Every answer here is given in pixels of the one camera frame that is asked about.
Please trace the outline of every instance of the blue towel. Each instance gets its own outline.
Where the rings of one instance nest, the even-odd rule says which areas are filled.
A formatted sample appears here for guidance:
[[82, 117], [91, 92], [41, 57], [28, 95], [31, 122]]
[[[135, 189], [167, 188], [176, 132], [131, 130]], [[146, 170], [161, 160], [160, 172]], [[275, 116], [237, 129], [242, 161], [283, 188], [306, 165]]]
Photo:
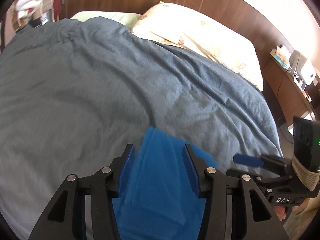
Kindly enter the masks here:
[[[182, 160], [187, 141], [149, 127], [134, 162], [126, 193], [113, 199], [121, 240], [196, 240], [205, 199], [192, 192]], [[192, 145], [197, 157], [217, 167]]]

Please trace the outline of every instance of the blue blanket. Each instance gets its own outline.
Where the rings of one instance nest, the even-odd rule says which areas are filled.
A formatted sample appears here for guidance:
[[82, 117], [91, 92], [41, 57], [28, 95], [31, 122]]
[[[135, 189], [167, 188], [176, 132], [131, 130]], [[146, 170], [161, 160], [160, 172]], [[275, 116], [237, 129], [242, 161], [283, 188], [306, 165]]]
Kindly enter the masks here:
[[193, 143], [222, 172], [236, 153], [282, 155], [252, 84], [109, 19], [25, 28], [0, 55], [0, 84], [0, 210], [21, 240], [66, 176], [94, 174], [127, 143], [138, 152], [148, 126]]

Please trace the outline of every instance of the black cable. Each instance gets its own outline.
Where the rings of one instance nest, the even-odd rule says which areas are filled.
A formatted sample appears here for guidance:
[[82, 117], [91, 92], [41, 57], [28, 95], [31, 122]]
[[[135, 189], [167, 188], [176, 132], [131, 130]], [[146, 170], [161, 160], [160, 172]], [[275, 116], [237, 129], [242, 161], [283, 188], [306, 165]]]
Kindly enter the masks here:
[[278, 94], [279, 94], [279, 90], [280, 90], [280, 87], [281, 87], [281, 83], [282, 83], [282, 80], [284, 78], [284, 75], [289, 71], [290, 69], [286, 70], [286, 72], [282, 75], [282, 78], [281, 78], [281, 81], [280, 81], [280, 85], [279, 85], [279, 88], [278, 88], [278, 92], [277, 92], [277, 99], [278, 99]]
[[288, 143], [294, 144], [294, 143], [290, 142], [290, 141], [286, 138], [286, 136], [284, 136], [284, 134], [283, 134], [283, 132], [282, 132], [282, 130], [281, 130], [281, 127], [279, 127], [279, 130], [280, 130], [280, 132], [282, 133], [283, 137], [288, 141]]

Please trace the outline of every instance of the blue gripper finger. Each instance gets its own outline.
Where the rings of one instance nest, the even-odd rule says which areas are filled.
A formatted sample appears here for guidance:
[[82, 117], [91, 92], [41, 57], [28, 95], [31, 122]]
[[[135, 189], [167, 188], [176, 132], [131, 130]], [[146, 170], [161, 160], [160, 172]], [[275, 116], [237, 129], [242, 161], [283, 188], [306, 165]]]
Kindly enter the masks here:
[[263, 167], [264, 161], [260, 158], [250, 157], [246, 155], [236, 154], [233, 156], [234, 163], [242, 164], [249, 167]]
[[118, 194], [121, 195], [128, 184], [129, 176], [133, 167], [135, 159], [135, 151], [134, 151], [134, 146], [131, 145], [131, 148], [129, 150], [129, 153], [127, 155], [126, 160], [124, 161], [124, 165], [122, 167], [122, 170], [119, 174], [119, 184], [118, 184]]
[[193, 164], [190, 154], [194, 155], [193, 152], [189, 153], [189, 151], [187, 150], [187, 147], [184, 146], [182, 149], [182, 158], [183, 158], [184, 166], [186, 168], [186, 172], [189, 178], [192, 191], [196, 194], [196, 196], [199, 196], [200, 195], [199, 175], [196, 171], [196, 168]]

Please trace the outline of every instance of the light green pillow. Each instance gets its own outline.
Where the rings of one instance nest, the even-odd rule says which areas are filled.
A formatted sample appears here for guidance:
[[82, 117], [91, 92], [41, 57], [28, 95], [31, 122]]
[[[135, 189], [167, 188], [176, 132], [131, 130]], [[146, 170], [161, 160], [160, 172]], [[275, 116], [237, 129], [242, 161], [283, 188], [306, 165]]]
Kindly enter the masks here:
[[130, 30], [132, 30], [133, 26], [140, 19], [141, 14], [137, 13], [117, 13], [117, 12], [96, 12], [96, 11], [84, 11], [78, 12], [73, 17], [72, 20], [77, 19], [80, 22], [85, 22], [88, 19], [95, 17], [104, 17], [107, 19], [114, 20], [119, 22], [125, 26], [127, 26]]

